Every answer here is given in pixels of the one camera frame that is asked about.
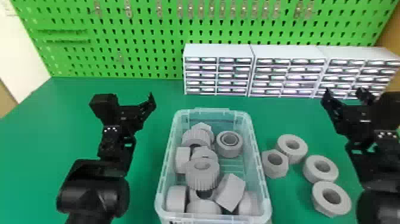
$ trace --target plastic storage bin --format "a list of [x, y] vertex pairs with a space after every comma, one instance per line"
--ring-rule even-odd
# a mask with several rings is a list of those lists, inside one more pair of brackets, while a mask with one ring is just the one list
[[[193, 213], [176, 213], [165, 210], [165, 196], [169, 187], [186, 185], [185, 176], [175, 172], [176, 147], [180, 146], [183, 133], [191, 126], [204, 122], [211, 125], [215, 135], [224, 130], [233, 130], [243, 137], [243, 151], [236, 158], [218, 156], [222, 177], [225, 173], [233, 173], [246, 182], [246, 190], [257, 193], [260, 216], [240, 216], [231, 214], [210, 215]], [[253, 124], [250, 116], [242, 111], [223, 108], [196, 108], [180, 110], [173, 119], [170, 137], [165, 151], [160, 180], [154, 201], [155, 211], [162, 224], [170, 223], [271, 223], [272, 207], [268, 193], [263, 166], [260, 160]]]

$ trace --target green tabletop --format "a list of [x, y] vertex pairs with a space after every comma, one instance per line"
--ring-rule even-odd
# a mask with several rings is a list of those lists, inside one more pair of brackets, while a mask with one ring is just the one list
[[174, 113], [195, 107], [219, 107], [250, 114], [260, 151], [274, 147], [286, 133], [298, 135], [308, 155], [330, 158], [340, 170], [336, 181], [350, 195], [352, 211], [330, 219], [314, 210], [312, 185], [302, 164], [285, 178], [269, 179], [273, 223], [356, 224], [355, 206], [362, 187], [346, 155], [346, 139], [335, 130], [318, 99], [247, 98], [183, 95], [172, 80], [52, 78], [0, 120], [0, 223], [64, 223], [55, 198], [77, 158], [96, 158], [101, 122], [88, 106], [94, 94], [115, 93], [120, 104], [138, 104], [153, 92], [157, 109], [137, 132], [126, 179], [131, 199], [127, 213], [113, 223], [159, 223], [154, 196]]

